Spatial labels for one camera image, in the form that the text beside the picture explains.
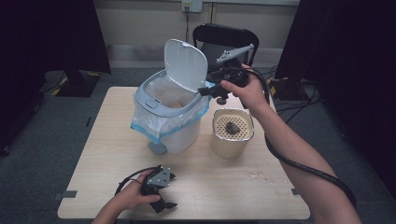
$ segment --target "trash can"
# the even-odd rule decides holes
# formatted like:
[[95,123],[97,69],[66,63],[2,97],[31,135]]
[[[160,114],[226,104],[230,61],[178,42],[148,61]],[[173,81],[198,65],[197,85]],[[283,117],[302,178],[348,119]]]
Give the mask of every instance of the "trash can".
[[199,133],[209,108],[205,86],[207,60],[194,46],[170,39],[164,46],[165,69],[148,78],[134,95],[131,128],[143,133],[157,154],[180,153]]

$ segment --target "gray carpet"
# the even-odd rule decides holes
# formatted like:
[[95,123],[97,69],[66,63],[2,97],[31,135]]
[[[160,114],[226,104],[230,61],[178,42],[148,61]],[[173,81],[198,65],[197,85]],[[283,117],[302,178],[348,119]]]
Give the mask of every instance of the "gray carpet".
[[[114,68],[112,75],[99,79],[90,98],[55,97],[47,91],[37,113],[10,145],[10,155],[0,158],[0,223],[91,223],[91,220],[59,219],[60,201],[53,200],[53,196],[67,188],[108,88],[138,86],[160,70]],[[47,73],[48,83],[42,90],[53,86],[61,75],[62,72]],[[308,94],[313,92],[312,88],[307,86]],[[280,110],[297,103],[276,104]],[[286,120],[295,111],[286,110],[281,117]],[[396,203],[363,156],[343,137],[336,118],[322,102],[302,110],[289,125],[328,160],[355,192],[363,223],[395,223]],[[255,223],[311,223],[311,220]]]

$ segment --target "white lid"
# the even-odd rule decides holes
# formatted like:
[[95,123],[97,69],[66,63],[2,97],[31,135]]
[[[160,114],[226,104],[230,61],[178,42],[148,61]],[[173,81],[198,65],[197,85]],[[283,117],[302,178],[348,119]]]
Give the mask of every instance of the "white lid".
[[189,43],[170,39],[164,48],[166,74],[177,85],[197,92],[204,86],[207,74],[205,55]]

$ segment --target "cylindrical container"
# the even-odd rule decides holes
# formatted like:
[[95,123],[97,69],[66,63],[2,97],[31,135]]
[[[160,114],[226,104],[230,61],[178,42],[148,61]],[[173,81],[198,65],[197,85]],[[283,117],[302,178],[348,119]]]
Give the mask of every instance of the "cylindrical container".
[[215,112],[210,145],[224,159],[239,157],[254,135],[253,120],[241,109],[224,108]]

